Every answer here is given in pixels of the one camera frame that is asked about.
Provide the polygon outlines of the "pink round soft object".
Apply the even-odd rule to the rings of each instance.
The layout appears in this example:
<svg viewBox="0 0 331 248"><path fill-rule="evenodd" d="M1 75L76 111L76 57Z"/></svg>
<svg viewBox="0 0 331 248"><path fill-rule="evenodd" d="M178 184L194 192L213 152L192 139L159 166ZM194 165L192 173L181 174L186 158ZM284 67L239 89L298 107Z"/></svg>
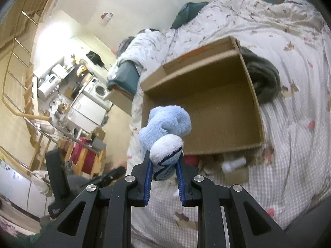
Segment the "pink round soft object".
<svg viewBox="0 0 331 248"><path fill-rule="evenodd" d="M184 156L184 161L186 164L191 165L193 167L198 167L199 165L199 157L198 156Z"/></svg>

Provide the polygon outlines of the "small clear plastic packet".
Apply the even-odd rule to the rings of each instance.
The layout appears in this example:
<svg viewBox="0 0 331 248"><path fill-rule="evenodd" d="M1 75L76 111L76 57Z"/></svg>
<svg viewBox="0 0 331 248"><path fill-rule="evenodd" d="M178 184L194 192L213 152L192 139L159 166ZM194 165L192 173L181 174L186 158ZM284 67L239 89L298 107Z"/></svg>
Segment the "small clear plastic packet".
<svg viewBox="0 0 331 248"><path fill-rule="evenodd" d="M244 167L246 165L246 159L244 157L231 160L231 161L225 161L222 163L222 171L223 172L233 172L237 170L238 168Z"/></svg>

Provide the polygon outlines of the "light blue fluffy sock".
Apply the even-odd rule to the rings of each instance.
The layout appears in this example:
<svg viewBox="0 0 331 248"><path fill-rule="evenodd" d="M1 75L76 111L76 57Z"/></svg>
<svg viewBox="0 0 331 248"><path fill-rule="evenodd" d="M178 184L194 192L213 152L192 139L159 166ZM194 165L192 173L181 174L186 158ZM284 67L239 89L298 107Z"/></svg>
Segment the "light blue fluffy sock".
<svg viewBox="0 0 331 248"><path fill-rule="evenodd" d="M149 152L153 165L152 178L165 181L175 172L183 150L183 137L191 132L187 111L177 105L157 106L150 111L148 124L140 129L141 157Z"/></svg>

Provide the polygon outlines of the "white washing machine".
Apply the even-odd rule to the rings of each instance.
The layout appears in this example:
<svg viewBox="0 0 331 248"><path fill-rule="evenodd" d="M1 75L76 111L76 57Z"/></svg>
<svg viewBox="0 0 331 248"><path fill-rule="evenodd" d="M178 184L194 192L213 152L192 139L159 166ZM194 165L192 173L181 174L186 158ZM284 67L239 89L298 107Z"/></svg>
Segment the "white washing machine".
<svg viewBox="0 0 331 248"><path fill-rule="evenodd" d="M83 94L106 111L110 111L113 103L108 99L110 91L98 78L93 77L83 90Z"/></svg>

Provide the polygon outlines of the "teal folded blanket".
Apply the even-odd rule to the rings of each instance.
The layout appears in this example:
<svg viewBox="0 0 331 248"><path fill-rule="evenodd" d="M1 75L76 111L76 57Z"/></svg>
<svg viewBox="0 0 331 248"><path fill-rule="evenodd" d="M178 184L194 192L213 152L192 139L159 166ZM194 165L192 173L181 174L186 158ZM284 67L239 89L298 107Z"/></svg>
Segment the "teal folded blanket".
<svg viewBox="0 0 331 248"><path fill-rule="evenodd" d="M124 61L118 67L115 77L108 81L108 90L117 90L130 97L137 92L137 85L140 75L132 61Z"/></svg>

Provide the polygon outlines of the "brown cardboard box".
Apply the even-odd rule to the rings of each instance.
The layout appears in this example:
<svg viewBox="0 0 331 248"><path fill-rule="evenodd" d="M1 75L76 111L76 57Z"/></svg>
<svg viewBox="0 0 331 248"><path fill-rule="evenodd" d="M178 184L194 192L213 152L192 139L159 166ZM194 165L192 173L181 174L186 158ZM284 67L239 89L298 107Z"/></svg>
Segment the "brown cardboard box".
<svg viewBox="0 0 331 248"><path fill-rule="evenodd" d="M178 105L190 115L186 155L212 155L261 146L259 103L240 42L228 36L161 65L141 81L141 125L151 109Z"/></svg>

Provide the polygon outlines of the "black hanging garment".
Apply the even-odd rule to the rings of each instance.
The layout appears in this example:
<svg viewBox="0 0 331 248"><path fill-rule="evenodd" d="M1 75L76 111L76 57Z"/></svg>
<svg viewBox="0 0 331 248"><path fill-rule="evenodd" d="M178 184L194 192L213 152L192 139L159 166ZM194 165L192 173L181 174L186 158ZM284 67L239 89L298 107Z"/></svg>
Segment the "black hanging garment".
<svg viewBox="0 0 331 248"><path fill-rule="evenodd" d="M93 51L89 51L86 56L88 57L88 59L90 59L92 61L92 63L94 65L104 67L104 63L103 63L100 55L98 55L97 53L95 53Z"/></svg>

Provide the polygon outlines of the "dark grey garment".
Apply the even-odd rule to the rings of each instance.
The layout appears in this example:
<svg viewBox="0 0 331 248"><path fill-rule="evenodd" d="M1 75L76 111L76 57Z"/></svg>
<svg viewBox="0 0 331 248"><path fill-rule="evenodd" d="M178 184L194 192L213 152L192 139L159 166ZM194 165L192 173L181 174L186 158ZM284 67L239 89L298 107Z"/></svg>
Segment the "dark grey garment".
<svg viewBox="0 0 331 248"><path fill-rule="evenodd" d="M270 103L281 91L281 81L276 67L245 47L241 54L254 86L259 104Z"/></svg>

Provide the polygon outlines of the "teal pillow at headboard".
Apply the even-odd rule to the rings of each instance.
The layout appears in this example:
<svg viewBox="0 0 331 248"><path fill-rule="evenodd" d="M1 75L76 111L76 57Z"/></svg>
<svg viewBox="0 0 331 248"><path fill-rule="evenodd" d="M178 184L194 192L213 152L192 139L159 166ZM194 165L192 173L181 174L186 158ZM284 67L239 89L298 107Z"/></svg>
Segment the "teal pillow at headboard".
<svg viewBox="0 0 331 248"><path fill-rule="evenodd" d="M188 2L185 3L180 11L178 12L174 22L171 26L172 29L178 29L182 25L190 22L194 19L198 13L208 4L209 2Z"/></svg>

